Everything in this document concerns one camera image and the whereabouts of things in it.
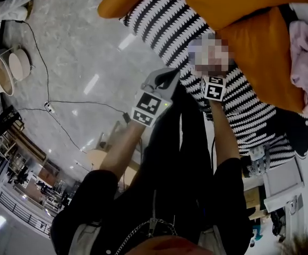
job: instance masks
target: black sleeve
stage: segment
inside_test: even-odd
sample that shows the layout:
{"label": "black sleeve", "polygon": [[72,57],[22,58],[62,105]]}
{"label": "black sleeve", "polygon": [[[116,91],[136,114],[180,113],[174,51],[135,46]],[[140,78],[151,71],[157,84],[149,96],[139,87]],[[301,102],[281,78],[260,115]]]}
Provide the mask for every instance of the black sleeve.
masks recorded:
{"label": "black sleeve", "polygon": [[240,162],[237,158],[226,160],[214,176],[215,220],[227,255],[245,254],[252,236]]}
{"label": "black sleeve", "polygon": [[117,178],[110,171],[96,170],[85,176],[70,205],[53,220],[50,238],[58,255],[67,255],[81,224],[98,222],[114,200]]}

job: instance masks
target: chain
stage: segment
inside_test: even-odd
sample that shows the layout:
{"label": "chain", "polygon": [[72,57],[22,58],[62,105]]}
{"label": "chain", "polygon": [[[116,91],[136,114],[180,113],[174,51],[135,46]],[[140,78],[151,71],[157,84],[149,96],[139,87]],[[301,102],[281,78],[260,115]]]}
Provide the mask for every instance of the chain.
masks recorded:
{"label": "chain", "polygon": [[[172,235],[177,235],[176,231],[175,231],[175,227],[171,224],[171,223],[168,223],[162,219],[157,219],[157,221],[159,223],[162,223],[162,224],[165,224],[166,226],[169,227]],[[126,243],[129,241],[129,239],[140,229],[142,228],[145,224],[148,224],[150,223],[150,220],[146,221],[146,222],[143,222],[141,223],[139,226],[137,226],[135,229],[133,229],[131,231],[131,233],[126,237],[126,239],[123,241],[123,243],[120,245],[120,247],[118,248],[118,250],[115,252],[115,255],[119,255],[119,253],[121,252],[121,250],[124,248],[124,246],[126,245]]]}

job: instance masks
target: orange sofa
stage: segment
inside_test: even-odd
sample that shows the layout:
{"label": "orange sofa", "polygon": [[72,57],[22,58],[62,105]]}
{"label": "orange sofa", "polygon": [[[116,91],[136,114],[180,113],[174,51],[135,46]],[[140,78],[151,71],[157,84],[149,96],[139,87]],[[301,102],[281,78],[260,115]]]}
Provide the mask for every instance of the orange sofa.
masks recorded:
{"label": "orange sofa", "polygon": [[[103,18],[121,18],[141,0],[103,0]],[[265,103],[301,113],[304,92],[290,82],[289,35],[278,5],[308,0],[186,0],[207,24],[227,39],[235,61]],[[262,13],[245,18],[257,10]]]}

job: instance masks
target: railing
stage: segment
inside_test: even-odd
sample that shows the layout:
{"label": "railing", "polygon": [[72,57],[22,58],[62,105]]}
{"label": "railing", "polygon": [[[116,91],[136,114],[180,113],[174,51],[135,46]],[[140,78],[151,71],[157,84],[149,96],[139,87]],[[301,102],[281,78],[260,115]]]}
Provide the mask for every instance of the railing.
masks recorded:
{"label": "railing", "polygon": [[50,226],[48,224],[26,212],[22,207],[12,201],[3,192],[0,194],[0,203],[24,222],[28,223],[30,226],[38,229],[46,235],[49,235]]}

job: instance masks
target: pink cloth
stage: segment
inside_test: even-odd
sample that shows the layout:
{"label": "pink cloth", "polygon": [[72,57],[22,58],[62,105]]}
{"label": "pink cloth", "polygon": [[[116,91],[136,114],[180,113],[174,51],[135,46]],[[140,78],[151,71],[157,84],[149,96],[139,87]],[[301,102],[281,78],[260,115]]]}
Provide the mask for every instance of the pink cloth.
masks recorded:
{"label": "pink cloth", "polygon": [[308,24],[295,21],[290,24],[292,59],[291,82],[305,91],[304,113],[308,113]]}

